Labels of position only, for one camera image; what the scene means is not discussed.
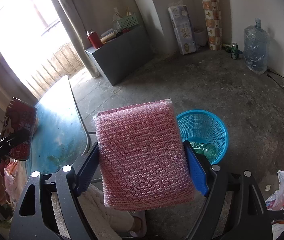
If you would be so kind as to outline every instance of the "green bottle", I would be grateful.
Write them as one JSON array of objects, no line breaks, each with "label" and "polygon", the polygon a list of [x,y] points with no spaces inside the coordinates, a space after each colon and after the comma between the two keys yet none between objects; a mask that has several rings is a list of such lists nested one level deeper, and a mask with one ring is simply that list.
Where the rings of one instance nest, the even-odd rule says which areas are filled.
[{"label": "green bottle", "polygon": [[212,143],[190,142],[196,153],[203,154],[209,162],[214,161],[217,156],[217,148]]}]

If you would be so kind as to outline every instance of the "patterned column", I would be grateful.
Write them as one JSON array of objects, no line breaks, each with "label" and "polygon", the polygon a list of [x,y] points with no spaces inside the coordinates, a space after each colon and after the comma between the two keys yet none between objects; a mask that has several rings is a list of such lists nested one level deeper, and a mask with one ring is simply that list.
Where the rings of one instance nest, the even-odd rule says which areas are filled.
[{"label": "patterned column", "polygon": [[222,43],[220,0],[202,0],[202,3],[209,35],[209,47],[212,50],[220,50]]}]

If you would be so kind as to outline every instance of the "red thermos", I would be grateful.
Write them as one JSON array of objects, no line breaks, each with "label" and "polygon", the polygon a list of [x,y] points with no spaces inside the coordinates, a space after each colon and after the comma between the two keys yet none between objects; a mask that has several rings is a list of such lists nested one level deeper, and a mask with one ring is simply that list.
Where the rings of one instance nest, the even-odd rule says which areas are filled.
[{"label": "red thermos", "polygon": [[98,34],[93,29],[90,29],[90,31],[86,32],[86,34],[95,49],[103,46]]}]

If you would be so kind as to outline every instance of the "pink sponge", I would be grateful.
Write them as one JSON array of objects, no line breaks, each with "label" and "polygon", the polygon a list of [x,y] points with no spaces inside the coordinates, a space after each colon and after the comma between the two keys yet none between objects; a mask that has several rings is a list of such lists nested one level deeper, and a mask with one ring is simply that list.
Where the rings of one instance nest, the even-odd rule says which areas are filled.
[{"label": "pink sponge", "polygon": [[101,112],[95,125],[107,207],[147,210],[193,199],[170,99]]}]

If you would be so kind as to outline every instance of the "gray floor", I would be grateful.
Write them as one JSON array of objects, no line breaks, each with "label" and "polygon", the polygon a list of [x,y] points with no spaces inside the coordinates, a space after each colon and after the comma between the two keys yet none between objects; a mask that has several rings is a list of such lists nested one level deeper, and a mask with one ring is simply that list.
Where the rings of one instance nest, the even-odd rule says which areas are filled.
[{"label": "gray floor", "polygon": [[[264,197],[278,188],[276,173],[284,170],[284,91],[266,74],[250,71],[243,60],[204,50],[147,64],[115,87],[102,77],[83,80],[73,92],[88,130],[95,130],[93,116],[100,111],[171,98],[176,115],[204,109],[226,124],[229,147],[220,162],[223,168],[250,170]],[[269,192],[266,184],[271,184]],[[147,211],[148,234],[184,239],[203,200],[197,194],[193,202]],[[223,228],[229,201],[228,196],[216,234]]]}]

